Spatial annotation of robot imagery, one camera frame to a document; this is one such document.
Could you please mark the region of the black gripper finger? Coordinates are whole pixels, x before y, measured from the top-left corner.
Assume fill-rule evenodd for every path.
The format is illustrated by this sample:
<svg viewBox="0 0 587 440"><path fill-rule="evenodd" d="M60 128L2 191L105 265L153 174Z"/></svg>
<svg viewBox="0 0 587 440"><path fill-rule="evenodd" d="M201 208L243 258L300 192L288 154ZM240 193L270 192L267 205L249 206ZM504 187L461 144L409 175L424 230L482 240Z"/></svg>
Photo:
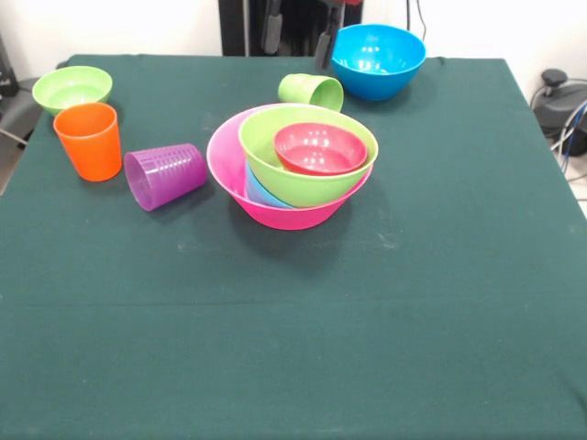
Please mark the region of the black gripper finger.
<svg viewBox="0 0 587 440"><path fill-rule="evenodd" d="M338 30L343 24L343 5L327 4L327 24L320 35L315 51L315 68L327 69L336 46Z"/></svg>
<svg viewBox="0 0 587 440"><path fill-rule="evenodd" d="M261 48L264 53L276 53L281 42L282 14L281 0L266 2Z"/></svg>

